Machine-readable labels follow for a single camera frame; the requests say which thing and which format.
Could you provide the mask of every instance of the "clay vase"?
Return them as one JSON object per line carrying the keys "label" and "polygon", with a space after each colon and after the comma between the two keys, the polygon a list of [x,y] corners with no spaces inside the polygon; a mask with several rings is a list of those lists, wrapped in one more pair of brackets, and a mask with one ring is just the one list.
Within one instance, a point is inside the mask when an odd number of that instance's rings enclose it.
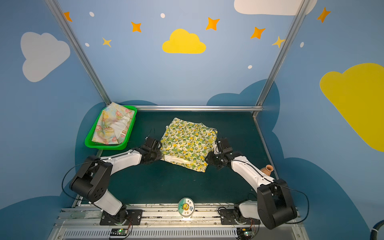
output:
{"label": "clay vase", "polygon": [[271,172],[273,171],[273,167],[272,165],[267,165],[265,166],[264,168],[260,169],[260,171],[262,171],[263,173],[265,173],[265,175],[268,175],[270,176],[271,175]]}

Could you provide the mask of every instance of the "laundry basket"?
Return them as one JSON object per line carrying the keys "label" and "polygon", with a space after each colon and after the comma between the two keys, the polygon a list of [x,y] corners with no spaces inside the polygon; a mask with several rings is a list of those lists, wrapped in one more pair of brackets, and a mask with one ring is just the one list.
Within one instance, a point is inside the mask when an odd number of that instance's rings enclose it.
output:
{"label": "laundry basket", "polygon": [[125,105],[123,105],[123,107],[126,107],[126,108],[128,108],[130,110],[134,110],[135,111],[135,113],[133,114],[133,117],[132,117],[131,124],[130,124],[130,126],[128,128],[128,131],[127,131],[127,136],[125,136],[124,142],[122,142],[120,144],[108,144],[107,145],[107,144],[103,144],[103,143],[93,142],[92,141],[93,134],[95,132],[97,122],[99,121],[99,117],[101,116],[101,113],[103,112],[103,111],[101,111],[99,116],[97,117],[95,123],[93,124],[91,130],[89,131],[87,137],[85,138],[85,141],[84,141],[85,146],[90,147],[90,148],[97,148],[99,150],[123,150],[123,149],[125,149],[127,147],[128,139],[129,139],[129,137],[131,135],[133,125],[135,124],[137,108],[135,108],[133,106],[125,106]]}

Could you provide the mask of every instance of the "floral cloth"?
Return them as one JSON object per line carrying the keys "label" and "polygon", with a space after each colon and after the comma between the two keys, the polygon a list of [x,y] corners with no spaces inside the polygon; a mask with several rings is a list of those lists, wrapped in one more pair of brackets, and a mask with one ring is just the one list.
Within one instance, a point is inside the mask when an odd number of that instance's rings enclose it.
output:
{"label": "floral cloth", "polygon": [[124,142],[134,113],[134,110],[111,103],[101,112],[92,141],[103,144]]}
{"label": "floral cloth", "polygon": [[174,118],[161,138],[163,160],[205,172],[205,157],[213,151],[216,130],[202,123]]}

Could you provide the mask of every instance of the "yellow cloud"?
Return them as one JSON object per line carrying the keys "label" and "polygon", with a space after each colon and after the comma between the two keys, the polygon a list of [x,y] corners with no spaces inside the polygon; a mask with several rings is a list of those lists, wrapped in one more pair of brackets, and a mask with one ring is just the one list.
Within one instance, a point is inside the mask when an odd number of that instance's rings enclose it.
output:
{"label": "yellow cloud", "polygon": [[169,41],[163,43],[163,51],[166,53],[203,53],[206,48],[196,34],[184,29],[176,29],[170,35]]}
{"label": "yellow cloud", "polygon": [[329,72],[320,88],[364,142],[384,152],[384,67],[363,63]]}

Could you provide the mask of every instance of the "white cloud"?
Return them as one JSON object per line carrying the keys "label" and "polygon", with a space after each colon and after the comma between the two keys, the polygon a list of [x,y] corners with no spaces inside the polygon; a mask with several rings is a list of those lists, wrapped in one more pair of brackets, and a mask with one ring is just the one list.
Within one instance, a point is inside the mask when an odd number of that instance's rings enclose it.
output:
{"label": "white cloud", "polygon": [[45,78],[70,56],[70,47],[66,42],[58,41],[49,33],[41,35],[24,33],[21,48],[26,58],[23,64],[24,76],[31,82]]}
{"label": "white cloud", "polygon": [[[310,0],[306,13],[310,13],[317,0]],[[296,15],[301,0],[235,0],[235,10],[243,14]]]}

